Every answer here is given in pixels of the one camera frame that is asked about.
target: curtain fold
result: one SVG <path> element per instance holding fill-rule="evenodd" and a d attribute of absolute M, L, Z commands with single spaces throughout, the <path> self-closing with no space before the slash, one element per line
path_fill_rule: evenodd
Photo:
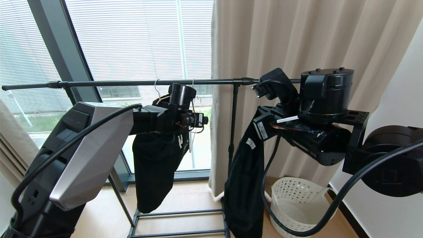
<path fill-rule="evenodd" d="M 349 109 L 373 112 L 422 16 L 419 0 L 215 0 L 212 78 L 259 78 L 277 67 L 299 78 L 343 66 L 355 70 Z M 232 86 L 214 86 L 209 185 L 215 196 L 227 179 L 231 102 Z M 257 106 L 276 103 L 239 88 L 235 148 Z M 274 138 L 265 142 L 265 160 L 273 146 Z M 340 165 L 321 166 L 283 141 L 269 176 L 326 186 Z"/>
<path fill-rule="evenodd" d="M 38 147 L 0 100 L 0 172 L 18 186 L 38 153 Z"/>

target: horizontal louver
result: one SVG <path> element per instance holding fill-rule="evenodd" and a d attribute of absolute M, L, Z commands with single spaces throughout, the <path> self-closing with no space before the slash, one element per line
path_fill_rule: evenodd
<path fill-rule="evenodd" d="M 0 1 L 0 84 L 60 80 L 27 1 Z M 14 114 L 66 111 L 71 103 L 63 90 L 0 91 Z"/>
<path fill-rule="evenodd" d="M 66 5 L 94 80 L 210 78 L 213 0 L 67 0 Z M 168 86 L 157 89 L 165 95 Z M 153 86 L 140 86 L 139 92 L 140 98 L 104 100 L 151 104 L 158 96 Z M 202 98 L 202 105 L 211 104 L 211 96 Z"/>

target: beige curtain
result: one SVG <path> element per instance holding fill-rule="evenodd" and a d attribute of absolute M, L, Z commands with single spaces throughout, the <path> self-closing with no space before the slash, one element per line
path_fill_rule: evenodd
<path fill-rule="evenodd" d="M 0 172 L 14 186 L 22 181 L 38 147 L 0 100 Z"/>
<path fill-rule="evenodd" d="M 373 112 L 422 15 L 421 0 L 215 0 L 212 78 L 259 78 L 277 67 L 299 78 L 303 71 L 343 66 L 355 70 L 349 109 Z M 231 100 L 232 86 L 214 87 L 209 180 L 214 195 L 227 178 Z M 276 103 L 240 87 L 235 148 L 257 106 Z M 265 160 L 273 146 L 274 139 L 265 143 Z M 283 141 L 269 176 L 326 186 L 340 164 L 321 166 Z"/>

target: black garment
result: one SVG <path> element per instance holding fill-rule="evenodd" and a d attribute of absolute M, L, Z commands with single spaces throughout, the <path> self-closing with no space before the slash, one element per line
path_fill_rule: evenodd
<path fill-rule="evenodd" d="M 188 151 L 188 134 L 188 131 L 178 130 L 170 134 L 146 133 L 135 137 L 132 151 L 137 207 L 141 213 L 157 209 L 172 189 L 175 171 Z"/>
<path fill-rule="evenodd" d="M 236 149 L 225 183 L 223 207 L 229 229 L 236 238 L 260 238 L 263 232 L 264 205 L 261 179 L 264 173 L 264 143 L 253 122 Z"/>

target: window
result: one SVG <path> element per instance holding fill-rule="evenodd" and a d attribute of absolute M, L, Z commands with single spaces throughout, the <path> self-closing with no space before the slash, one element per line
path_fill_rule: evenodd
<path fill-rule="evenodd" d="M 0 1 L 0 82 L 60 80 L 27 1 Z M 0 91 L 2 101 L 40 147 L 72 106 L 64 90 Z"/>
<path fill-rule="evenodd" d="M 213 0 L 66 0 L 94 80 L 192 80 L 211 76 Z M 154 86 L 103 87 L 103 100 L 149 105 Z M 210 111 L 211 86 L 195 86 L 196 111 Z M 157 86 L 160 95 L 168 86 Z M 131 140 L 124 146 L 133 166 Z M 209 169 L 210 130 L 194 140 L 179 170 Z"/>

